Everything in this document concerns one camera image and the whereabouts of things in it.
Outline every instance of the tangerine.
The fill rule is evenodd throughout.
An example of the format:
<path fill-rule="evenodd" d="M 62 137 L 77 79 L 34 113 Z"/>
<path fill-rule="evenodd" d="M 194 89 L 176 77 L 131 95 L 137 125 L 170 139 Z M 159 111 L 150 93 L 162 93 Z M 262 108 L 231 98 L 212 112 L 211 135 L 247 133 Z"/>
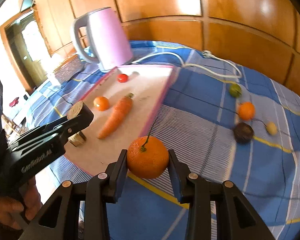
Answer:
<path fill-rule="evenodd" d="M 96 97 L 93 100 L 93 104 L 99 111 L 105 111 L 110 106 L 109 100 L 106 97 Z"/>
<path fill-rule="evenodd" d="M 239 106 L 238 115 L 242 120 L 248 121 L 254 117 L 256 110 L 251 102 L 244 102 Z"/>
<path fill-rule="evenodd" d="M 140 137 L 128 148 L 128 168 L 139 178 L 155 179 L 164 172 L 168 164 L 169 153 L 162 141 L 156 137 Z"/>

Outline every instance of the doorway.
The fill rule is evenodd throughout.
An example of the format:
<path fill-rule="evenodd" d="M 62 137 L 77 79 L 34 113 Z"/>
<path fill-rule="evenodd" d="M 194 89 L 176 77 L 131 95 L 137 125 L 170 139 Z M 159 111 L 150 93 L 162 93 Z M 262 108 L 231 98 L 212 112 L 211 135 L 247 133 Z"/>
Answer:
<path fill-rule="evenodd" d="M 44 65 L 47 67 L 50 55 L 33 11 L 22 15 L 4 30 L 20 71 L 29 86 L 35 90 L 47 79 Z"/>

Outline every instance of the power cord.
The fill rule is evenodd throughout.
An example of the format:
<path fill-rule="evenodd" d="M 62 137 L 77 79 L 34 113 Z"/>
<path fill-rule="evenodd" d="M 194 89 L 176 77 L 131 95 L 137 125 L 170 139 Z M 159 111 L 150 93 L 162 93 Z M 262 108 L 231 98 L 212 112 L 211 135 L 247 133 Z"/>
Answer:
<path fill-rule="evenodd" d="M 144 60 L 144 59 L 146 59 L 146 58 L 153 57 L 153 56 L 157 56 L 157 55 L 161 55 L 161 54 L 171 54 L 171 55 L 176 56 L 176 57 L 179 59 L 180 63 L 181 63 L 181 67 L 195 66 L 195 67 L 202 68 L 202 69 L 208 71 L 209 73 L 211 73 L 211 74 L 213 74 L 213 75 L 215 75 L 215 76 L 218 76 L 218 77 L 231 78 L 231 79 L 232 79 L 232 78 L 233 78 L 233 79 L 242 78 L 242 73 L 241 73 L 241 71 L 237 68 L 237 66 L 236 66 L 235 64 L 233 64 L 233 63 L 231 63 L 230 61 L 225 60 L 225 59 L 223 59 L 223 58 L 219 58 L 219 57 L 214 56 L 214 55 L 213 55 L 210 51 L 208 51 L 208 50 L 202 51 L 202 55 L 203 55 L 204 57 L 207 57 L 207 58 L 214 58 L 214 59 L 217 59 L 217 60 L 224 61 L 224 62 L 228 63 L 229 65 L 231 65 L 232 67 L 234 67 L 234 69 L 238 72 L 238 75 L 225 75 L 225 74 L 219 74 L 219 73 L 216 73 L 216 72 L 214 72 L 214 71 L 212 71 L 212 70 L 210 70 L 210 69 L 208 69 L 208 68 L 206 68 L 206 67 L 204 67 L 204 66 L 198 65 L 198 64 L 194 64 L 194 63 L 186 63 L 186 64 L 185 64 L 184 61 L 182 60 L 182 58 L 181 58 L 178 54 L 172 53 L 172 52 L 158 52 L 158 53 L 149 54 L 149 55 L 144 56 L 144 57 L 142 57 L 142 58 L 140 58 L 140 59 L 137 59 L 137 60 L 135 60 L 135 61 L 132 61 L 132 64 L 133 64 L 133 63 L 138 63 L 138 62 L 140 62 L 140 61 L 142 61 L 142 60 Z"/>
<path fill-rule="evenodd" d="M 171 54 L 171 55 L 174 55 L 174 56 L 176 56 L 176 57 L 180 60 L 181 65 L 182 65 L 182 66 L 184 65 L 184 62 L 183 62 L 182 58 L 181 58 L 178 54 L 172 53 L 172 52 L 158 52 L 158 53 L 149 54 L 149 55 L 144 56 L 144 57 L 142 57 L 142 58 L 140 58 L 140 59 L 137 59 L 137 60 L 135 60 L 135 61 L 132 61 L 131 63 L 132 63 L 132 64 L 133 64 L 133 63 L 138 63 L 138 62 L 140 62 L 140 61 L 142 61 L 142 60 L 144 60 L 144 59 L 146 59 L 146 58 L 153 57 L 153 56 L 157 56 L 157 55 L 161 55 L 161 54 Z"/>

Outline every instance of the cutting board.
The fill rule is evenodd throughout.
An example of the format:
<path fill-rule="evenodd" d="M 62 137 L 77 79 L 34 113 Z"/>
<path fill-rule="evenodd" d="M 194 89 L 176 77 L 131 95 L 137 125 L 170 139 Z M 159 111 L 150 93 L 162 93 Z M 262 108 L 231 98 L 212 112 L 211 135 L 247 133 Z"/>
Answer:
<path fill-rule="evenodd" d="M 119 83 L 117 75 L 129 76 L 126 83 Z M 127 149 L 137 137 L 147 135 L 158 109 L 175 75 L 173 66 L 125 65 L 112 69 L 81 99 L 93 112 L 89 127 L 82 130 L 87 137 L 84 145 L 65 145 L 66 158 L 92 176 L 104 172 L 109 163 L 116 162 L 122 149 Z M 120 127 L 105 139 L 97 134 L 112 112 L 112 106 L 128 93 L 133 93 L 133 107 Z M 110 108 L 98 111 L 93 100 L 104 96 Z"/>

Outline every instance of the cherry tomato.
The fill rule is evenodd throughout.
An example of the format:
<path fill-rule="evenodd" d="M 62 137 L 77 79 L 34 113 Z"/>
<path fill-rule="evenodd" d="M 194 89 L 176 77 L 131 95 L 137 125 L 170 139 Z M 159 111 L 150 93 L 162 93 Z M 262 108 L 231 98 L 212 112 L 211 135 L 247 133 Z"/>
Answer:
<path fill-rule="evenodd" d="M 96 97 L 93 104 L 99 111 L 105 111 L 110 106 L 108 98 L 105 97 Z"/>
<path fill-rule="evenodd" d="M 128 81 L 128 76 L 126 74 L 119 74 L 117 79 L 120 83 L 125 83 Z"/>

